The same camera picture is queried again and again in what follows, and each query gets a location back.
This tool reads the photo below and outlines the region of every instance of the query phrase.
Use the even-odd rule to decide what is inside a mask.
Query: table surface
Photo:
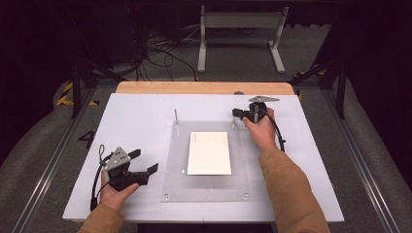
[[[242,91],[245,95],[233,95],[232,93],[235,91]],[[256,158],[258,148],[250,140],[249,132],[243,123],[240,121],[237,125],[238,120],[234,127],[242,149],[240,153],[236,152],[236,154],[243,154],[241,155],[244,159],[242,164],[245,166],[244,171],[247,171],[247,178],[245,178],[247,185],[240,187],[241,189],[235,189],[235,191],[239,193],[240,190],[242,198],[243,194],[248,195],[248,198],[241,201],[236,199],[237,201],[181,202],[177,200],[179,198],[176,198],[176,195],[169,195],[170,198],[166,199],[166,203],[163,202],[164,200],[161,201],[163,193],[167,193],[164,194],[165,196],[169,192],[174,193],[172,189],[169,189],[170,187],[164,185],[169,183],[165,180],[166,164],[168,164],[168,154],[170,153],[168,145],[173,128],[175,128],[172,124],[175,118],[174,110],[178,110],[179,125],[183,127],[182,129],[187,126],[186,122],[193,121],[229,122],[231,125],[232,117],[228,113],[229,110],[246,107],[249,98],[255,95],[273,96],[280,99],[279,102],[268,102],[267,106],[279,111],[278,124],[280,127],[288,129],[282,134],[284,138],[288,138],[287,151],[290,157],[307,174],[314,194],[320,200],[321,207],[326,214],[326,219],[329,221],[343,220],[325,165],[292,87],[288,83],[206,82],[120,83],[117,93],[111,96],[100,121],[63,218],[84,220],[87,217],[89,211],[85,206],[89,202],[89,194],[85,190],[89,189],[89,184],[95,173],[98,147],[104,145],[108,150],[120,146],[125,151],[136,150],[136,147],[141,149],[142,156],[131,163],[130,171],[143,171],[147,167],[159,163],[157,173],[151,176],[151,184],[140,188],[136,195],[131,196],[126,201],[123,213],[128,221],[273,221],[273,210],[268,204],[270,200],[267,197],[261,170],[258,169]]]
[[[116,93],[294,95],[288,83],[122,82]]]

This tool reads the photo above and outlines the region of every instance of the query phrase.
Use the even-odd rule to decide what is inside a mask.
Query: white card
[[[188,175],[231,175],[227,132],[191,132]]]

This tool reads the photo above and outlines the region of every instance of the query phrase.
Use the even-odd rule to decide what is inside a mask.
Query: hand
[[[267,113],[271,117],[274,117],[274,111],[272,109],[267,108]],[[257,124],[254,124],[246,117],[243,117],[242,121],[245,124],[245,127],[249,129],[252,140],[254,140],[261,151],[275,150],[278,148],[275,143],[275,129],[273,128],[269,117],[265,116]]]
[[[101,174],[101,182],[102,186],[106,183],[106,179],[103,173]],[[121,211],[124,201],[127,199],[127,197],[133,194],[138,187],[139,184],[134,183],[122,191],[117,191],[108,183],[102,188],[100,192],[100,204],[103,204],[117,211]]]

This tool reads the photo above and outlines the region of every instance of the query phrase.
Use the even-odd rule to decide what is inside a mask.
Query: beige sweater sleeve
[[[98,205],[78,233],[115,233],[120,232],[124,216],[105,205]]]
[[[264,151],[259,164],[280,233],[329,232],[306,175],[285,153]]]

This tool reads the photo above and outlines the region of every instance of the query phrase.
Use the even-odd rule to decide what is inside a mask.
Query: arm
[[[278,231],[329,232],[324,213],[303,171],[276,147],[274,129],[267,118],[245,126],[261,149],[259,164],[272,202]]]
[[[109,184],[104,185],[106,181],[103,175],[101,181],[103,187],[100,194],[100,204],[88,215],[78,233],[120,232],[124,220],[120,210],[127,197],[139,187],[135,183],[122,191],[116,191]]]

